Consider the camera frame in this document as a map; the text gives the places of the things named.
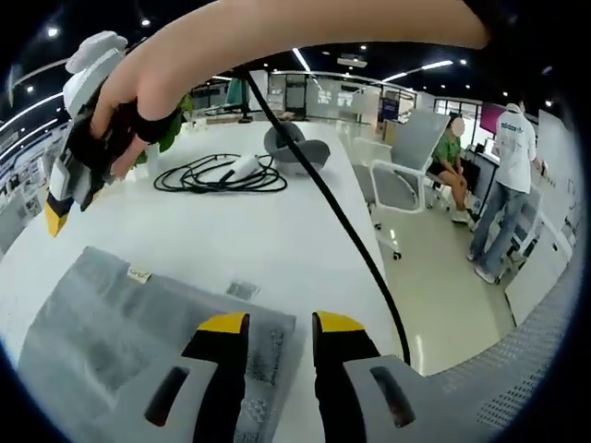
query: gray cloth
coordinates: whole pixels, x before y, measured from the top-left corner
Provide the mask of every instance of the gray cloth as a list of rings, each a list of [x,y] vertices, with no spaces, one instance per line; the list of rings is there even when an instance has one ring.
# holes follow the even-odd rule
[[[207,318],[246,311],[247,391],[235,441],[270,441],[303,346],[296,319],[166,277],[141,283],[128,269],[86,248],[30,326],[18,373],[49,418],[88,441],[91,422],[114,408],[124,384],[156,359],[177,358]]]

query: white cabinet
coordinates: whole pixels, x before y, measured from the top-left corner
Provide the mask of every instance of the white cabinet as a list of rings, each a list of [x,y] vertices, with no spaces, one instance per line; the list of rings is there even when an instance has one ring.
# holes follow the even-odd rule
[[[554,287],[568,261],[554,234],[543,228],[531,256],[505,289],[517,326]]]

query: sneaker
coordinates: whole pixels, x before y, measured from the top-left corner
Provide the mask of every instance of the sneaker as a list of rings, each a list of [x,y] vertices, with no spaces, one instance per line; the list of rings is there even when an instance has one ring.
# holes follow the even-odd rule
[[[479,266],[476,266],[474,268],[474,272],[476,273],[476,275],[478,277],[480,277],[482,280],[484,280],[488,284],[494,284],[497,282],[497,279],[495,279],[492,275],[490,275],[488,272],[486,272],[485,270],[483,270]]]
[[[465,210],[456,210],[452,215],[452,222],[468,224],[470,216]]]

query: coiled black cable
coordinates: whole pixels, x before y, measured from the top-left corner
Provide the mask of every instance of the coiled black cable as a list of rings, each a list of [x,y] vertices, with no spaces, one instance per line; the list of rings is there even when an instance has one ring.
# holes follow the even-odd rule
[[[271,122],[273,127],[279,132],[282,139],[285,141],[285,143],[287,144],[289,149],[294,153],[297,160],[302,164],[302,166],[304,166],[304,169],[309,174],[309,176],[312,178],[312,180],[314,181],[316,186],[319,188],[319,190],[322,193],[322,195],[324,196],[324,198],[326,198],[326,201],[329,203],[332,211],[334,212],[334,215],[336,215],[336,218],[339,220],[339,222],[344,227],[345,231],[347,232],[347,234],[349,235],[349,237],[353,241],[354,245],[356,246],[357,251],[359,251],[359,254],[361,254],[361,257],[366,262],[366,265],[368,266],[369,271],[371,272],[371,275],[373,276],[374,280],[378,284],[381,294],[384,296],[384,299],[386,300],[386,305],[388,305],[388,308],[390,309],[390,313],[392,314],[392,319],[394,320],[396,330],[398,331],[398,337],[400,338],[400,343],[403,348],[404,362],[407,365],[410,365],[410,348],[408,347],[408,339],[406,338],[406,333],[404,332],[403,321],[400,318],[400,313],[398,312],[398,308],[396,307],[396,304],[394,303],[394,301],[392,299],[392,296],[390,294],[390,290],[388,289],[388,285],[386,284],[386,282],[384,281],[384,279],[382,278],[382,276],[380,274],[380,270],[378,269],[378,267],[374,263],[373,259],[371,258],[371,255],[369,254],[365,245],[361,241],[361,238],[359,238],[359,235],[357,235],[355,229],[351,225],[351,222],[347,219],[346,215],[344,215],[343,210],[339,206],[339,203],[336,201],[336,198],[332,194],[329,187],[326,185],[326,183],[324,183],[324,181],[322,180],[320,175],[316,172],[314,167],[310,164],[310,162],[308,161],[306,156],[302,153],[300,148],[291,139],[291,137],[289,136],[289,133],[281,125],[281,123],[279,122],[279,120],[277,119],[275,114],[271,111],[271,108],[263,99],[262,94],[260,93],[260,90],[257,87],[257,84],[255,83],[255,80],[252,78],[252,76],[250,76],[250,74],[248,72],[246,72],[245,74],[247,76],[248,85],[252,89],[252,92],[255,94],[257,102],[259,102],[259,105],[262,108],[262,111],[265,113],[265,115],[267,116],[267,118],[269,119],[269,121]]]
[[[203,175],[234,163],[236,154],[212,154],[193,162],[170,169],[154,180],[154,187],[164,192],[190,192],[209,194],[214,192],[280,192],[287,188],[287,181],[271,165],[270,155],[258,157],[260,170],[235,181],[207,181]],[[269,158],[269,163],[261,160]]]

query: green shirt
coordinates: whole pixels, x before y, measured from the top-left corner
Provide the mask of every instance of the green shirt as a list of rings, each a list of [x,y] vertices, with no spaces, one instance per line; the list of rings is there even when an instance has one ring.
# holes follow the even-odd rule
[[[455,140],[451,140],[447,131],[445,131],[437,143],[435,150],[433,150],[433,160],[435,162],[447,160],[452,166],[455,166],[455,159],[460,155],[460,152],[462,152],[460,138],[456,137]]]

